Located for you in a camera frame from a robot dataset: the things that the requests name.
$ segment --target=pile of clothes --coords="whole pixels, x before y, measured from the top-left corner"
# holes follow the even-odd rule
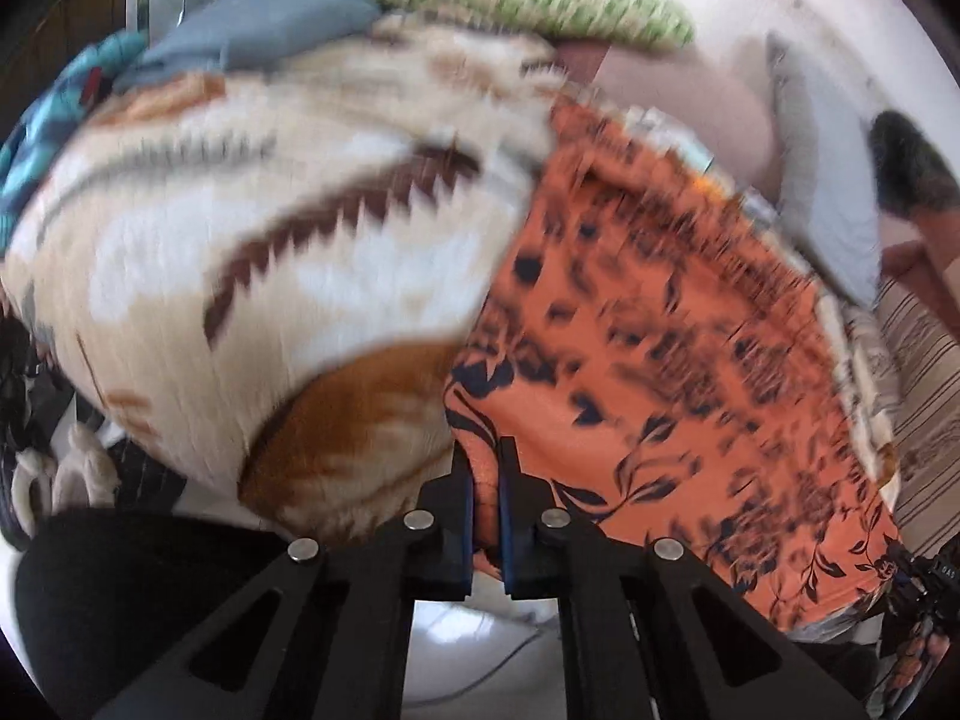
[[[496,571],[512,435],[559,504],[688,543],[781,629],[868,607],[896,463],[840,301],[547,36],[692,29],[665,0],[217,0],[110,38],[0,155],[13,314],[150,456],[287,532],[366,538],[459,440]]]

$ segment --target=white floor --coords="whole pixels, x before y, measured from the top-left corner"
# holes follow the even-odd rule
[[[715,64],[733,71],[763,98],[770,87],[763,40],[770,29],[821,58],[834,76],[853,88],[886,95],[914,117],[960,173],[960,90],[920,25],[899,0],[679,0],[697,25],[697,46]],[[191,487],[181,509],[217,518],[255,517],[236,504]],[[0,627],[22,653],[13,619],[11,587],[16,553],[0,541]],[[490,713],[529,720],[563,718],[560,645],[550,605],[513,605],[498,587],[480,578],[474,604],[487,611],[418,606],[408,674],[407,702],[446,696],[469,685],[502,661],[526,637],[539,638],[508,668],[463,698],[432,707],[410,707],[409,720],[458,720]]]

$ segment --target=striped fabric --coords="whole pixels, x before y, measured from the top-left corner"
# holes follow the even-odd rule
[[[887,280],[877,318],[901,372],[895,519],[906,547],[932,555],[960,531],[960,344],[920,300]]]
[[[115,79],[147,46],[137,32],[120,31],[87,46],[26,110],[0,148],[0,257],[13,228],[47,170]]]

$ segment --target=cable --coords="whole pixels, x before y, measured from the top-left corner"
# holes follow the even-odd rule
[[[510,655],[507,655],[499,664],[493,666],[493,668],[484,674],[482,677],[478,677],[469,685],[460,688],[459,690],[454,690],[453,693],[448,693],[445,696],[438,696],[437,698],[428,698],[423,701],[412,701],[409,704],[404,704],[404,709],[422,709],[423,707],[435,707],[437,704],[446,704],[448,701],[453,701],[458,699],[461,696],[467,695],[472,690],[476,690],[480,685],[483,685],[487,680],[489,680],[494,674],[496,674],[500,669],[506,666],[510,661],[515,659],[523,650],[533,644],[535,641],[540,640],[544,637],[544,630],[537,631],[535,634],[530,635],[525,638],[520,644],[518,644],[511,652]]]

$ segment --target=orange floral fabric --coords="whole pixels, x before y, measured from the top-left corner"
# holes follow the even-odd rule
[[[670,156],[568,101],[454,365],[448,420],[496,543],[496,456],[612,538],[688,545],[787,630],[867,598],[896,527],[853,453],[819,285]]]

